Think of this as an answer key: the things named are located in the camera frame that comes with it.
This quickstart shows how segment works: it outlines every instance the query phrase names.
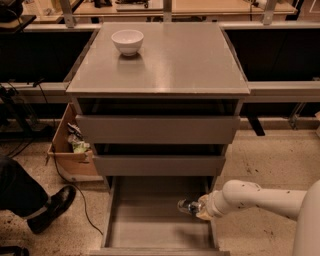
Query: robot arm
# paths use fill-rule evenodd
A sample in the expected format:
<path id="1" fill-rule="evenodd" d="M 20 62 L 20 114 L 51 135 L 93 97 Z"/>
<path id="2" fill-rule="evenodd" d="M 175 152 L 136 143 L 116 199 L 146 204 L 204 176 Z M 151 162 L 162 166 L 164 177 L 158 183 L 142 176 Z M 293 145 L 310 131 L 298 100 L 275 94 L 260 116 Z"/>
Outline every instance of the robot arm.
<path id="1" fill-rule="evenodd" d="M 201 201 L 206 204 L 203 210 L 209 216 L 222 217 L 230 212 L 258 207 L 297 220 L 305 195 L 306 191 L 263 189 L 256 183 L 231 180 L 222 190 L 213 191 Z"/>
<path id="2" fill-rule="evenodd" d="M 197 202 L 181 200 L 178 209 L 204 220 L 259 207 L 297 221 L 293 256 L 320 253 L 320 181 L 308 191 L 263 189 L 258 184 L 231 180 Z"/>

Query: open drawer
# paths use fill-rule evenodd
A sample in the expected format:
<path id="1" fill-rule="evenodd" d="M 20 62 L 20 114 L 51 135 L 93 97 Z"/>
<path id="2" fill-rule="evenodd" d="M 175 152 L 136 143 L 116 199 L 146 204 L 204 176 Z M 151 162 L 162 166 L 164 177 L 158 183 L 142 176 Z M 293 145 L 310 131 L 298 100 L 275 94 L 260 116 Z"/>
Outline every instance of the open drawer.
<path id="1" fill-rule="evenodd" d="M 230 255 L 213 223 L 177 209 L 206 192 L 205 177 L 114 177 L 102 246 L 90 255 Z"/>

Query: concrete floor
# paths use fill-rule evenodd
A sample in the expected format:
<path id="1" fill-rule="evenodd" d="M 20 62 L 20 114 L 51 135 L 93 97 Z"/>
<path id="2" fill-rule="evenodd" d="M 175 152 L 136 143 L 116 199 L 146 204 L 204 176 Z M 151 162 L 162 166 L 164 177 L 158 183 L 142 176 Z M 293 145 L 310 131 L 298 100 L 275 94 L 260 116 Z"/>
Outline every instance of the concrete floor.
<path id="1" fill-rule="evenodd" d="M 262 123 L 266 136 L 258 137 L 242 123 L 242 129 L 227 151 L 227 162 L 218 177 L 217 189 L 230 179 L 259 183 L 265 188 L 308 189 L 320 179 L 320 138 L 315 129 L 281 129 Z M 1 143 L 0 153 L 10 152 L 18 142 Z M 50 142 L 33 142 L 15 159 L 49 194 L 65 182 L 58 176 L 52 159 L 46 164 Z M 103 182 L 76 183 L 86 197 L 87 212 L 94 225 L 104 229 L 108 193 Z M 34 235 L 26 222 L 9 211 L 1 212 L 0 246 L 27 247 L 31 256 L 87 255 L 99 249 L 101 234 L 86 219 L 84 201 L 77 194 L 70 209 L 43 234 Z M 249 209 L 216 219 L 221 250 L 232 256 L 289 256 L 295 222 L 261 209 Z"/>

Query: drawer front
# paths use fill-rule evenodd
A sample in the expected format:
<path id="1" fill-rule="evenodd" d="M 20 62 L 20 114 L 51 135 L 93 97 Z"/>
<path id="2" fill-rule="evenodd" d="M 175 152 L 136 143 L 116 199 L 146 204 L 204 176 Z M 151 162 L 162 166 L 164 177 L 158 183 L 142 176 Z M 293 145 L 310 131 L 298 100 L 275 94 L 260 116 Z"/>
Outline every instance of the drawer front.
<path id="1" fill-rule="evenodd" d="M 238 116 L 222 117 L 76 117 L 89 143 L 230 144 Z"/>
<path id="2" fill-rule="evenodd" d="M 224 156 L 94 156 L 101 176 L 218 176 Z"/>

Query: wire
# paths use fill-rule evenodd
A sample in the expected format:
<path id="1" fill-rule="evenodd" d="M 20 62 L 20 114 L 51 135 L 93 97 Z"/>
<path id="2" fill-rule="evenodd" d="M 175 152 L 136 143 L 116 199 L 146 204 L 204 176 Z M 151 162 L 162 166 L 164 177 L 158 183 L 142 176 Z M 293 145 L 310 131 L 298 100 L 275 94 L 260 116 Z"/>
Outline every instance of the wire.
<path id="1" fill-rule="evenodd" d="M 252 21 L 252 5 L 253 3 L 250 2 L 250 21 Z"/>
<path id="2" fill-rule="evenodd" d="M 12 100 L 11 97 L 8 97 L 6 95 L 1 95 L 2 98 L 5 98 L 6 100 Z"/>
<path id="3" fill-rule="evenodd" d="M 8 12 L 11 12 L 11 13 L 16 17 L 16 19 L 17 19 L 18 22 L 19 22 L 19 27 L 20 27 L 21 31 L 24 32 L 22 23 L 21 23 L 20 18 L 18 17 L 18 15 L 17 15 L 14 11 L 12 11 L 12 10 L 10 10 L 10 9 L 7 9 L 7 11 L 8 11 Z"/>
<path id="4" fill-rule="evenodd" d="M 43 97 L 44 97 L 44 100 L 45 100 L 47 106 L 50 107 L 49 102 L 48 102 L 48 99 L 47 99 L 47 97 L 46 97 L 46 95 L 44 94 L 44 91 L 43 91 L 43 89 L 42 89 L 41 82 L 36 83 L 36 85 L 39 86 L 39 88 L 40 88 L 40 90 L 41 90 L 41 93 L 42 93 L 42 95 L 43 95 Z M 55 128 L 56 128 L 56 119 L 55 119 L 55 118 L 52 118 L 52 120 L 53 120 L 53 130 L 55 130 Z"/>
<path id="5" fill-rule="evenodd" d="M 8 85 L 10 85 L 12 87 L 12 89 L 14 90 L 14 92 L 16 94 L 19 94 L 18 90 L 16 89 L 16 87 L 14 87 L 11 83 L 7 82 Z"/>
<path id="6" fill-rule="evenodd" d="M 10 156 L 11 158 L 16 157 L 17 155 L 19 155 L 23 150 L 25 150 L 32 142 L 34 141 L 34 138 L 32 138 L 20 151 L 18 151 L 17 153 L 15 153 L 13 156 Z"/>
<path id="7" fill-rule="evenodd" d="M 86 214 L 86 218 L 88 220 L 88 222 L 90 223 L 90 225 L 95 228 L 96 230 L 98 230 L 98 232 L 103 236 L 103 233 L 102 231 L 97 227 L 95 226 L 92 221 L 90 220 L 89 218 L 89 215 L 88 215 L 88 211 L 87 211 L 87 201 L 86 201 L 86 198 L 83 194 L 83 192 L 81 191 L 81 189 L 75 185 L 74 183 L 68 181 L 65 177 L 62 176 L 62 174 L 60 173 L 59 169 L 58 169 L 58 165 L 57 165 L 57 160 L 56 160 L 56 150 L 55 150 L 55 147 L 53 144 L 51 144 L 51 148 L 52 148 L 52 152 L 53 152 L 53 160 L 54 160 L 54 164 L 55 164 L 55 167 L 56 167 L 56 170 L 57 170 L 57 173 L 59 174 L 59 176 L 61 177 L 61 179 L 63 179 L 65 182 L 67 182 L 68 184 L 74 186 L 81 194 L 82 198 L 83 198 L 83 201 L 84 201 L 84 211 L 85 211 L 85 214 Z"/>
<path id="8" fill-rule="evenodd" d="M 13 150 L 11 150 L 8 154 L 6 154 L 6 156 L 7 156 L 7 157 L 10 157 L 10 155 L 13 154 L 14 151 L 18 150 L 18 148 L 20 148 L 20 146 L 23 144 L 24 139 L 25 139 L 25 138 L 22 138 L 20 144 L 19 144 L 17 147 L 15 147 Z"/>

